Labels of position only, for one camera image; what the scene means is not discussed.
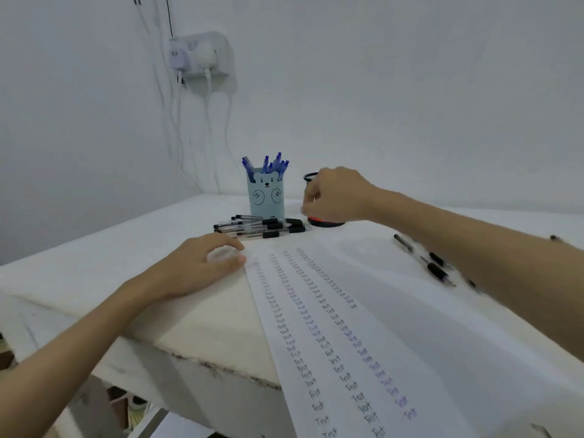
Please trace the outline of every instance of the person's left hand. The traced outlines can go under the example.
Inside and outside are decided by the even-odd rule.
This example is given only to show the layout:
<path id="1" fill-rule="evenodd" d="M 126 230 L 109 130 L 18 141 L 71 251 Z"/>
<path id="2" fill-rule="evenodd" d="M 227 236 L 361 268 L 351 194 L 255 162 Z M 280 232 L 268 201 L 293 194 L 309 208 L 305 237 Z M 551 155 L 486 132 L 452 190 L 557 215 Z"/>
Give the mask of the person's left hand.
<path id="1" fill-rule="evenodd" d="M 189 238 L 178 249 L 130 281 L 138 282 L 139 287 L 147 289 L 144 296 L 149 302 L 197 292 L 239 270 L 245 264 L 244 255 L 208 263 L 207 255 L 223 246 L 244 249 L 244 245 L 236 238 L 225 234 L 213 233 Z"/>

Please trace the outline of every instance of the black mesh pen holder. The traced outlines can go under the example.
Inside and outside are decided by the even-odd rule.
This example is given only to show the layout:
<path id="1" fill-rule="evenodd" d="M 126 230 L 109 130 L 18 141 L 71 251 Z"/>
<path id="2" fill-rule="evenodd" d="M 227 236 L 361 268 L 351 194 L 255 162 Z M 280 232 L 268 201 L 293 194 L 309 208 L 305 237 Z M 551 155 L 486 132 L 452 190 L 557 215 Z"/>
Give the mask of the black mesh pen holder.
<path id="1" fill-rule="evenodd" d="M 314 179 L 315 176 L 317 176 L 318 172 L 312 172 L 312 173 L 308 173 L 304 176 L 304 181 L 306 181 L 306 185 L 308 186 L 308 184 Z M 320 218 L 314 218 L 314 217 L 308 217 L 308 222 L 312 225 L 312 226 L 316 226 L 316 227 L 337 227 L 337 226 L 342 226 L 345 223 L 332 223 L 329 221 L 323 221 Z"/>

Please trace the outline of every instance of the power socket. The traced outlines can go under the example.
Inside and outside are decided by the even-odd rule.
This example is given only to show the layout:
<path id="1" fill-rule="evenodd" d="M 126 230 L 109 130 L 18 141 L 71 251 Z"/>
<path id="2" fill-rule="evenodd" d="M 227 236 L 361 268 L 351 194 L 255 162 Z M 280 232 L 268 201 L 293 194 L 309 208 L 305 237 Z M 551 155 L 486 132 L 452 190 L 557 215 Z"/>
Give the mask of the power socket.
<path id="1" fill-rule="evenodd" d="M 211 69 L 211 76 L 229 75 L 229 46 L 227 38 L 220 32 L 205 32 L 170 39 L 168 61 L 170 67 L 183 78 L 205 78 L 205 70 L 194 59 L 194 50 L 199 43 L 209 42 L 217 55 L 217 65 Z"/>

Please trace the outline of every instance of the black cable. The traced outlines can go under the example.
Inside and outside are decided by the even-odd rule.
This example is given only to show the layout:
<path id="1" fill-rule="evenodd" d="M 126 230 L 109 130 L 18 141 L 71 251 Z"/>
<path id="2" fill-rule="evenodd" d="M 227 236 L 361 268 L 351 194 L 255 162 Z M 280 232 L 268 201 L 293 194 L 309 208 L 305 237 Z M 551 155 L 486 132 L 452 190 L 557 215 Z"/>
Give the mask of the black cable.
<path id="1" fill-rule="evenodd" d="M 171 6 L 168 5 L 168 0 L 166 0 L 166 11 L 168 12 L 168 25 L 171 27 L 171 37 L 173 37 L 174 35 L 172 34 Z"/>

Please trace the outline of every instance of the tabletop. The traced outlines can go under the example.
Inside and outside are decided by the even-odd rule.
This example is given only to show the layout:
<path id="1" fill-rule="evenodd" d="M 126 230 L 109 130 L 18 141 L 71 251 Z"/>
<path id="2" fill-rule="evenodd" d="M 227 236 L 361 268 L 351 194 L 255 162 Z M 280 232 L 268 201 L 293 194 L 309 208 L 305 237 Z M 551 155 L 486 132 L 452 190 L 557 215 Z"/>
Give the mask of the tabletop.
<path id="1" fill-rule="evenodd" d="M 213 224 L 249 210 L 247 197 L 200 195 L 104 231 L 0 267 L 0 290 L 69 315 L 83 316 L 127 279 L 145 270 L 186 238 L 211 232 Z M 533 235 L 556 234 L 584 247 L 584 216 L 485 209 L 451 209 Z M 287 217 L 300 214 L 300 201 L 286 201 Z M 350 244 L 351 255 L 413 279 L 432 280 L 391 243 L 395 232 L 370 222 L 352 222 L 307 234 Z M 263 241 L 248 241 L 246 245 Z M 576 363 L 568 353 L 486 297 L 460 297 L 569 373 Z M 173 354 L 279 384 L 251 289 L 240 270 L 197 293 L 150 308 L 128 336 Z"/>

